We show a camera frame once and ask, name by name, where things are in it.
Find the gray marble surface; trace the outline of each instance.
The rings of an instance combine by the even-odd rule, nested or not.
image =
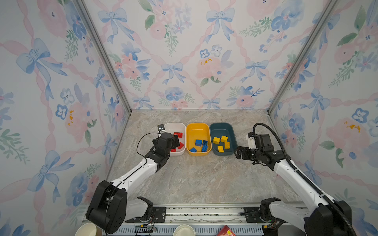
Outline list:
[[[248,146],[245,135],[257,122],[269,124],[265,111],[136,111],[126,125],[108,181],[127,173],[142,157],[136,153],[139,139],[146,133],[157,132],[157,125],[169,122],[189,123],[228,122],[233,126],[239,146]],[[264,127],[257,133],[268,133],[275,149],[279,145]],[[146,154],[156,134],[143,138],[138,151]],[[269,197],[283,201],[301,201],[287,184],[275,184],[276,174],[268,167],[252,165],[232,156],[217,156],[212,151],[206,156],[191,156],[187,151],[181,156],[171,156],[167,164],[150,176],[129,197],[142,196],[155,204],[172,203],[234,203],[260,202]]]

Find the dark teal bin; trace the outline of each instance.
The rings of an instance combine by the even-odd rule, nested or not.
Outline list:
[[[219,142],[219,144],[215,144],[212,142],[213,145],[213,152],[218,156],[230,156],[234,154],[234,150],[237,148],[237,142],[235,138],[234,129],[232,125],[229,123],[213,123],[210,125],[210,136],[211,142],[213,141],[214,137],[221,138],[222,136],[227,136],[230,142],[230,149],[225,149],[225,144],[223,142]],[[223,153],[218,152],[218,146],[223,146]]]

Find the plastic tray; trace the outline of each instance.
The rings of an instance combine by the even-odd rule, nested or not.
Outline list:
[[[225,143],[219,142],[219,144],[213,144],[213,152],[218,156],[230,156],[234,154],[234,150],[237,148],[237,142],[235,138],[234,129],[229,123],[213,123],[210,125],[211,142],[214,137],[221,138],[222,136],[228,137],[230,142],[230,149],[225,149]],[[218,146],[223,146],[223,153],[218,152]]]
[[[164,128],[165,128],[165,131],[163,131],[163,133],[171,133],[171,134],[173,134],[174,132],[183,133],[183,137],[178,138],[178,140],[182,142],[184,146],[181,149],[176,148],[175,153],[170,153],[171,156],[182,155],[185,152],[185,148],[186,148],[186,126],[183,123],[166,123],[164,125]]]
[[[208,142],[208,150],[206,152],[201,152],[202,146],[196,146],[195,141],[197,139],[206,140]],[[186,149],[192,156],[205,156],[211,151],[211,139],[210,139],[210,129],[205,123],[191,123],[186,127]],[[191,152],[190,149],[195,148],[196,153]]]

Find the yellow connector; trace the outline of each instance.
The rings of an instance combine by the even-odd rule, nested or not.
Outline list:
[[[225,142],[227,142],[227,139],[228,139],[227,136],[222,136],[222,137],[220,138],[220,141],[225,143]]]
[[[219,142],[220,142],[220,138],[214,137],[213,143],[219,144]]]

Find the wall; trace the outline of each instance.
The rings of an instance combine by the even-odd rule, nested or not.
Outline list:
[[[85,0],[132,108],[172,110],[266,109],[326,2]]]
[[[127,117],[72,2],[0,6],[0,235],[74,235]]]
[[[359,235],[378,235],[377,7],[340,1],[271,114],[295,163],[352,207]]]

